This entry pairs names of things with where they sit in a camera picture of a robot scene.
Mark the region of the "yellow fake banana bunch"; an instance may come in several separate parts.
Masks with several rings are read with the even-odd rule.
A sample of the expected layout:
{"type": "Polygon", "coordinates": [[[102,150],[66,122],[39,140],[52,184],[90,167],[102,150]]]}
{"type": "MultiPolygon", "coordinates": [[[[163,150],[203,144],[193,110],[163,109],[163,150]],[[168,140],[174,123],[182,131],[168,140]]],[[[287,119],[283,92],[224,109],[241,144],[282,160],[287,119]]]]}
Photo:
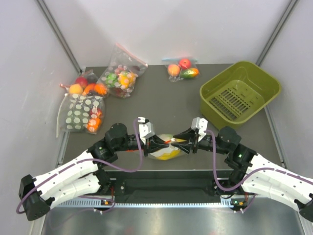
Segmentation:
{"type": "Polygon", "coordinates": [[[157,152],[153,153],[153,156],[156,157],[157,160],[169,160],[169,159],[173,159],[176,158],[180,155],[183,154],[183,152],[177,148],[174,147],[172,144],[173,143],[179,143],[182,142],[183,140],[181,139],[176,139],[176,138],[171,138],[169,140],[167,140],[165,143],[169,144],[169,146],[167,148],[163,148],[161,150],[158,150],[157,152]]]}

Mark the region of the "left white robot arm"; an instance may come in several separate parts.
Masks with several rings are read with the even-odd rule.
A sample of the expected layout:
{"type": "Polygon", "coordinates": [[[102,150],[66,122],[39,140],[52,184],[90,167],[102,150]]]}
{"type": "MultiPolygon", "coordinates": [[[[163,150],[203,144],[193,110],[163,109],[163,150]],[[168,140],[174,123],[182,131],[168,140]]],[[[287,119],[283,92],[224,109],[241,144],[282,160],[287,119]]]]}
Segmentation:
{"type": "Polygon", "coordinates": [[[103,167],[122,170],[113,165],[118,152],[138,151],[139,161],[143,162],[149,154],[169,148],[169,142],[155,134],[150,122],[138,118],[133,126],[134,134],[129,135],[124,124],[115,123],[103,139],[70,162],[39,176],[24,176],[16,212],[25,214],[28,221],[34,221],[70,199],[86,194],[106,194],[111,183],[103,167]]]}

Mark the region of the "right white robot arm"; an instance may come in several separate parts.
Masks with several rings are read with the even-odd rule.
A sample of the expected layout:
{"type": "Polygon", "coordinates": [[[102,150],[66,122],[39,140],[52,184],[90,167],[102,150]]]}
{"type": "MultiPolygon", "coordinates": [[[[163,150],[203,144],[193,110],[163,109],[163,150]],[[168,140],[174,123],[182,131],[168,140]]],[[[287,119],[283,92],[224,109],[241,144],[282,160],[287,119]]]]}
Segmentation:
{"type": "Polygon", "coordinates": [[[222,184],[213,169],[215,185],[221,191],[258,194],[291,207],[308,221],[313,220],[313,181],[242,145],[241,137],[231,127],[222,128],[216,136],[210,130],[189,128],[174,137],[181,140],[174,146],[187,154],[199,149],[211,151],[214,167],[216,155],[226,155],[225,163],[232,169],[227,182],[222,184]]]}

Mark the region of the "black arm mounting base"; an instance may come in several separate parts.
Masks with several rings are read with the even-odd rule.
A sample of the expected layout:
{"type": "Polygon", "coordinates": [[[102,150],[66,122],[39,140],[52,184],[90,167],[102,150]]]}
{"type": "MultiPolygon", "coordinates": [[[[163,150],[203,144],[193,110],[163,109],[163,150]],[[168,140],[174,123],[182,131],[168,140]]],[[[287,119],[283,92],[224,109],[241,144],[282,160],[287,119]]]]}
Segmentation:
{"type": "Polygon", "coordinates": [[[211,170],[107,171],[106,185],[96,195],[113,196],[125,204],[212,203],[220,196],[242,196],[238,188],[231,192],[219,189],[211,170]]]}

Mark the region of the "red-zip bag with food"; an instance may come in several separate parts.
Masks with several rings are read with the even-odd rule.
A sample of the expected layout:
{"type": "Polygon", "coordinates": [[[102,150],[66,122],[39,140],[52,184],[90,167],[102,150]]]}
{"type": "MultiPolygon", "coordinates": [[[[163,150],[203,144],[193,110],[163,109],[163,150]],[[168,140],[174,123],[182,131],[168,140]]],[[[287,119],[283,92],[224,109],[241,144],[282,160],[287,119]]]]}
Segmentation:
{"type": "Polygon", "coordinates": [[[148,157],[154,160],[170,160],[176,157],[179,157],[184,154],[184,152],[177,147],[172,146],[173,143],[183,142],[182,139],[174,138],[171,134],[160,134],[158,135],[160,139],[165,141],[169,146],[167,148],[163,148],[154,153],[149,153],[148,157]]]}

